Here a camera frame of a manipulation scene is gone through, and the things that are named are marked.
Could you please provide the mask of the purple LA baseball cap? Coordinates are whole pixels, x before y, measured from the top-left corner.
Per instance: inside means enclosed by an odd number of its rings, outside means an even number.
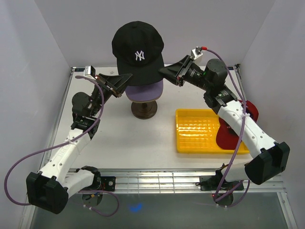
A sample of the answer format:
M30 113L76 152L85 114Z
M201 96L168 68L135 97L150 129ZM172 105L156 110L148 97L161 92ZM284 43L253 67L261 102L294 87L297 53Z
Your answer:
M157 97L161 97L163 93L163 80L141 86L128 86L125 90L127 97L131 98L147 98L153 99Z

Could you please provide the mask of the black cap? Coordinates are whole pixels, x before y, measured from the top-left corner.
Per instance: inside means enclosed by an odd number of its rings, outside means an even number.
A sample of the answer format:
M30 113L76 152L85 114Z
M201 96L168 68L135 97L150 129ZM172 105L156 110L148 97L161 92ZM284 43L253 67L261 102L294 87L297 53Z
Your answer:
M163 80L164 42L159 32L143 21L132 21L120 27L112 40L112 53L119 74L132 74L129 86L144 86Z

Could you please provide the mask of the red baseball cap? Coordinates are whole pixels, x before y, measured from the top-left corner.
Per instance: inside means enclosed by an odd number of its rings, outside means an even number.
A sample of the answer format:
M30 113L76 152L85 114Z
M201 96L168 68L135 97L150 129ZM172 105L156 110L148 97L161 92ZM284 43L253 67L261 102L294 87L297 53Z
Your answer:
M259 112L256 106L250 101L246 101L246 112L250 117L257 122ZM227 124L226 121L219 117L220 127L216 136L217 145L224 150L235 150L239 136L235 131Z

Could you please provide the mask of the beige R baseball cap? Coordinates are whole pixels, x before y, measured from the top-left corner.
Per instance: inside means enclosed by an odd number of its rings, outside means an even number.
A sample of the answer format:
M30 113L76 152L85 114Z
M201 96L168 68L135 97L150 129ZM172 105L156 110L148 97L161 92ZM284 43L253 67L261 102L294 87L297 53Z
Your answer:
M128 99L130 101L132 101L133 103L150 103L150 102L153 102L153 101L156 101L158 100L160 97L157 97L157 98L153 98L153 99L147 99L147 98L131 98L131 97L128 97Z

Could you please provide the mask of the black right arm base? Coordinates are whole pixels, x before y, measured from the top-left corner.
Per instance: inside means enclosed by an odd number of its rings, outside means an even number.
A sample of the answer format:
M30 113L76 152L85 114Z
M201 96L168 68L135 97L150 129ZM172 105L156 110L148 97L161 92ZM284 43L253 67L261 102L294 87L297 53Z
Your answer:
M221 181L221 178L219 178L217 175L200 176L199 182L196 182L195 185L199 186L201 191L216 191L220 181ZM244 190L243 184L238 185L238 183L239 183L238 181L234 181L234 182L224 181L222 186L220 187L220 190L229 191L234 187L236 187L237 191Z

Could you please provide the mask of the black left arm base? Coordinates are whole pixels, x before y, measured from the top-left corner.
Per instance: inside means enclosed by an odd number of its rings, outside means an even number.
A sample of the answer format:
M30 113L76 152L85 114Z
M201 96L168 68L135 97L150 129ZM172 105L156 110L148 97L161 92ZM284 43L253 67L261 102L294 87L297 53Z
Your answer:
M98 186L97 190L104 190L104 191L115 191L116 185L116 177L115 176L105 176L97 178Z

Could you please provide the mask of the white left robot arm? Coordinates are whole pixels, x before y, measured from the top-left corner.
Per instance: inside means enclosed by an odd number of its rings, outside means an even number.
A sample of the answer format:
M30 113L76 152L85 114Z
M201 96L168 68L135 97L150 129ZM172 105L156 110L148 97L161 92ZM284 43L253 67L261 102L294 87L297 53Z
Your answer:
M49 162L37 173L26 178L29 203L59 214L68 199L79 191L100 191L102 179L99 170L91 166L77 169L67 176L72 164L98 131L104 104L111 96L121 97L132 74L116 76L83 76L94 84L92 94L78 92L72 97L72 125L65 141L56 149Z

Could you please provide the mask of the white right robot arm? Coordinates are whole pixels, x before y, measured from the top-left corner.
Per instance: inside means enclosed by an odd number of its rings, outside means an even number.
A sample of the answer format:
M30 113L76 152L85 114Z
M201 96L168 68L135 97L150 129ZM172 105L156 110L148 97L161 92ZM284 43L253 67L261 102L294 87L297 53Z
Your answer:
M179 62L159 69L163 77L177 86L188 82L205 92L203 99L221 119L238 134L248 148L252 159L246 163L232 164L216 171L215 183L227 189L233 181L250 180L260 185L286 169L290 147L277 142L250 117L246 105L226 86L229 73L220 59L210 59L202 70L187 55Z

